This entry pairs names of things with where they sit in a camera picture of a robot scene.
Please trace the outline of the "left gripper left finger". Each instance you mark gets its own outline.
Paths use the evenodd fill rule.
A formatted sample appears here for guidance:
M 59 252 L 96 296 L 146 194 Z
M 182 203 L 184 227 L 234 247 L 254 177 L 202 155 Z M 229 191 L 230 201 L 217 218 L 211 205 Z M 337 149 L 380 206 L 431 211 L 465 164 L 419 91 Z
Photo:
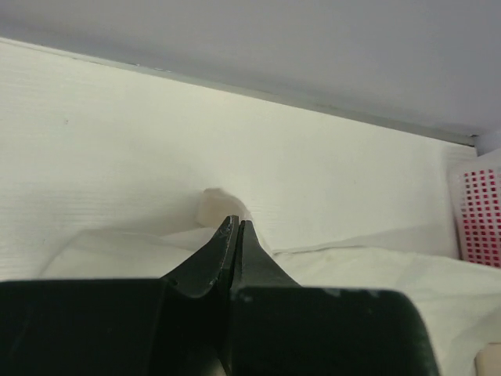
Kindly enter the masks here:
M 162 277 L 2 283 L 2 374 L 181 374 L 224 341 L 237 244 L 229 216 Z

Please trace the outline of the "cream white t-shirt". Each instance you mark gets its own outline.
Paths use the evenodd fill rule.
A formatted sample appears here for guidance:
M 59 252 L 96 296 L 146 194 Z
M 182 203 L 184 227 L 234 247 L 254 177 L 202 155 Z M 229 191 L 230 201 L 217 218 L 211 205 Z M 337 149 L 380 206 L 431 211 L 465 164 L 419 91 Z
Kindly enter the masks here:
M 85 231 L 54 256 L 41 277 L 158 277 L 203 246 L 228 215 L 251 217 L 238 198 L 208 189 L 201 195 L 196 229 L 163 237 Z M 417 253 L 413 242 L 427 233 L 427 228 L 392 230 L 273 250 L 271 256 L 304 286 L 371 287 L 404 293 L 427 325 L 442 373 L 476 374 L 477 354 L 486 345 L 500 342 L 500 272 Z

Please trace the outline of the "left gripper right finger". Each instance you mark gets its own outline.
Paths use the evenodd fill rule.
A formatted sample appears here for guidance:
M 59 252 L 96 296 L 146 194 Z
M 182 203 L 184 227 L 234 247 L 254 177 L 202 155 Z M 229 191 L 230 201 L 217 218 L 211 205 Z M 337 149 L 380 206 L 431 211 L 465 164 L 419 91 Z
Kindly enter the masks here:
M 240 224 L 230 298 L 233 375 L 436 375 L 427 329 L 401 292 L 303 287 Z

